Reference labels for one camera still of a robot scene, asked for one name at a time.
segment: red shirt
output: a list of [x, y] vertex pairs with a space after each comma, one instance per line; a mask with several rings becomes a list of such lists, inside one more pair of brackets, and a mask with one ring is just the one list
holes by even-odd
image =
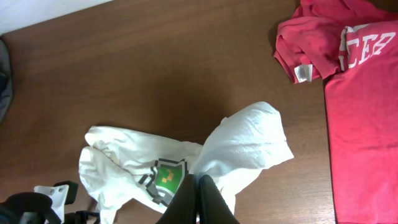
[[279, 26], [275, 57], [292, 81], [331, 76], [325, 98], [338, 223], [398, 223], [393, 19], [362, 0], [302, 1]]

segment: white wall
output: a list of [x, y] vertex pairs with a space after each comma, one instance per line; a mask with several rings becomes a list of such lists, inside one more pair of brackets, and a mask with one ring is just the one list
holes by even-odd
[[112, 0], [0, 0], [0, 35]]

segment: green graphic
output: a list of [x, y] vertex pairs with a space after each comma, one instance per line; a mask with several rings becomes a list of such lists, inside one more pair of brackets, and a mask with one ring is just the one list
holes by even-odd
[[175, 194], [183, 176], [181, 167], [172, 167], [162, 164], [157, 171], [155, 184]]

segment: wooden table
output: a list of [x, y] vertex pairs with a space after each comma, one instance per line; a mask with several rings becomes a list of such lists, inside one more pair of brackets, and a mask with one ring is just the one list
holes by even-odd
[[[225, 116], [266, 101], [295, 159], [237, 195], [241, 223], [333, 223], [323, 84], [293, 85], [272, 57], [290, 0], [115, 0], [3, 36], [15, 98], [0, 125], [0, 201], [80, 182], [92, 125], [203, 143]], [[67, 211], [87, 209], [81, 185]], [[134, 200], [118, 223], [155, 223]]]

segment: brown wooden surface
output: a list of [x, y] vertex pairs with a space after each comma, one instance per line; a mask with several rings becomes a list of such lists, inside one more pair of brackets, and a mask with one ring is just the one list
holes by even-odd
[[[241, 223], [333, 223], [322, 82], [293, 85], [272, 57], [290, 0], [115, 0], [4, 35], [15, 98], [0, 125], [0, 200], [79, 181], [92, 125], [203, 143], [225, 116], [266, 101], [295, 159], [237, 195]], [[87, 209], [81, 186], [68, 211]], [[136, 201], [118, 223], [155, 223]]]

